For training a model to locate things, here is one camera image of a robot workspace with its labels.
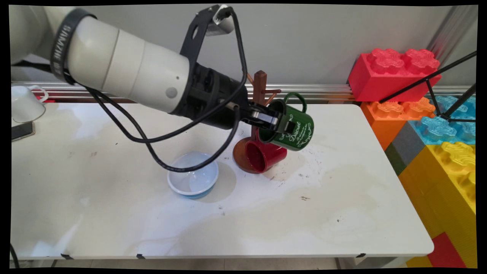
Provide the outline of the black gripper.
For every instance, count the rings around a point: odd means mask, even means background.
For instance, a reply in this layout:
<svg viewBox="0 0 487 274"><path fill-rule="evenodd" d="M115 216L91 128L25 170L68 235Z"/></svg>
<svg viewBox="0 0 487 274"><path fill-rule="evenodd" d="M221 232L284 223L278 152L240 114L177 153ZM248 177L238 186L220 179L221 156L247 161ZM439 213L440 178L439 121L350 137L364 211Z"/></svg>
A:
<svg viewBox="0 0 487 274"><path fill-rule="evenodd" d="M177 80L181 80L181 76L186 76L187 82L182 84L181 99L172 111L173 115L196 120L236 91L237 95L230 103L239 106L240 121L277 133L290 134L296 128L291 116L285 115L282 110L249 101L247 88L241 85L241 80L200 64L196 64L193 72L175 75Z"/></svg>

